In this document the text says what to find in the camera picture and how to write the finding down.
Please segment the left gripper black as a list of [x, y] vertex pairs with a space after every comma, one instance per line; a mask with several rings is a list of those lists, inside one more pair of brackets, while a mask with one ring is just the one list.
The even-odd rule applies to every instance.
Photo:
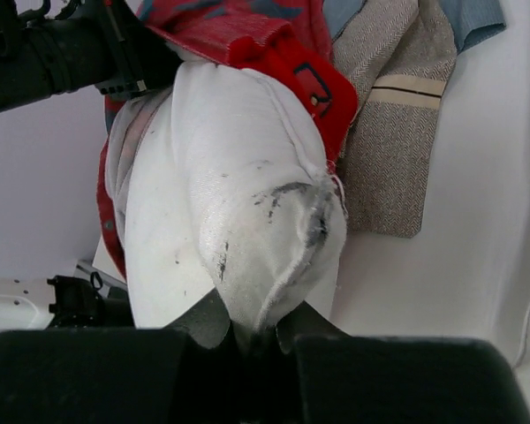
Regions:
[[94, 86], [115, 101], [170, 86], [181, 64], [125, 1], [0, 1], [0, 113]]

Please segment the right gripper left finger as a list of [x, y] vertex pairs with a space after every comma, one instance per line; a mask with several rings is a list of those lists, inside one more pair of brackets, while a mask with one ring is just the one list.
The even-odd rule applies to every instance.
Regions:
[[161, 329], [0, 333], [0, 423], [241, 423], [255, 416], [215, 293]]

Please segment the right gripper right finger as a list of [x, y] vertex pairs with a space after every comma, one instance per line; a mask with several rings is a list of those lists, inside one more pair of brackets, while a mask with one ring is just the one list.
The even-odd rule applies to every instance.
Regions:
[[276, 326], [304, 423], [530, 423], [504, 356], [463, 337], [352, 337], [301, 304]]

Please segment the red pillowcase with grey print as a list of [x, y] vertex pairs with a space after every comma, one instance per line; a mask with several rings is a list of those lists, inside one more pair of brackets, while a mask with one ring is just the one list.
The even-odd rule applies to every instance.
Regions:
[[321, 1], [144, 1], [135, 15], [191, 53], [286, 85], [314, 120], [334, 173], [359, 100], [331, 63], [322, 6]]

